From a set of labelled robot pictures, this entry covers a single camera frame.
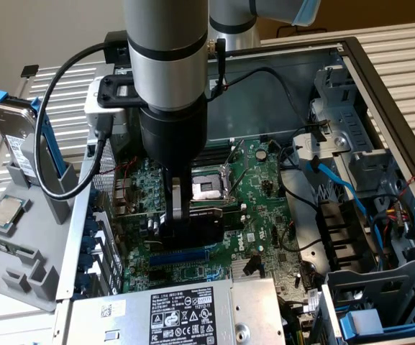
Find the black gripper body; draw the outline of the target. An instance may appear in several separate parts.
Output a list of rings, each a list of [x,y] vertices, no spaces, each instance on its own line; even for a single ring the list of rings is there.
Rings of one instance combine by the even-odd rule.
[[[142,142],[150,158],[172,177],[182,178],[206,144],[207,101],[200,96],[178,111],[140,109]]]

